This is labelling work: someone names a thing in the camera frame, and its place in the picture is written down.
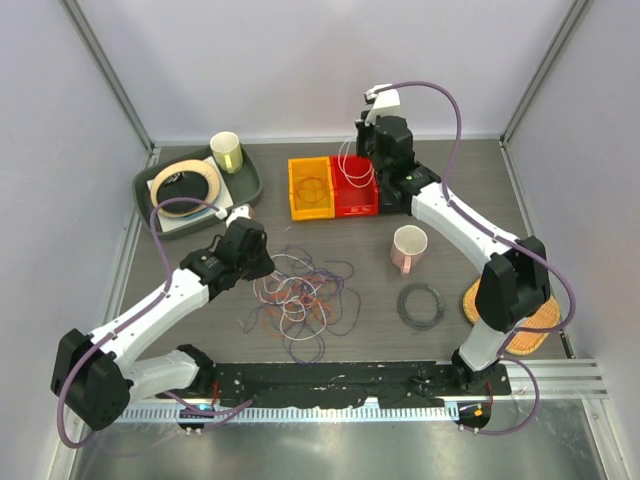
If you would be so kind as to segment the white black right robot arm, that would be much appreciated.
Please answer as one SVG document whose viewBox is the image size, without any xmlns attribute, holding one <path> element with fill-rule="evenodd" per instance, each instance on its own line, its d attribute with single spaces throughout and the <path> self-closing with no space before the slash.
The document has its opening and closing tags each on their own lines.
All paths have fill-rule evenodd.
<svg viewBox="0 0 640 480">
<path fill-rule="evenodd" d="M 442 179 L 416 161 L 404 118 L 360 118 L 355 127 L 356 152 L 371 161 L 392 204 L 436 229 L 480 273 L 480 318 L 451 357 L 453 386 L 475 394 L 486 385 L 509 335 L 551 296 L 545 246 L 534 236 L 518 239 L 447 194 Z"/>
</svg>

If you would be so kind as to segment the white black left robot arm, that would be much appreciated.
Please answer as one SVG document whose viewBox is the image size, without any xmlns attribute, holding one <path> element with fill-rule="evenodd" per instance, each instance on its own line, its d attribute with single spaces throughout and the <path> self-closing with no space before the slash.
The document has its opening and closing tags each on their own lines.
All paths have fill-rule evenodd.
<svg viewBox="0 0 640 480">
<path fill-rule="evenodd" d="M 264 227 L 249 218 L 231 221 L 213 247 L 191 252 L 170 278 L 108 324 L 59 341 L 51 390 L 58 409 L 73 411 L 91 430 L 110 426 L 128 405 L 170 391 L 205 397 L 215 364 L 191 344 L 151 359 L 141 354 L 184 317 L 204 307 L 240 280 L 270 275 Z"/>
</svg>

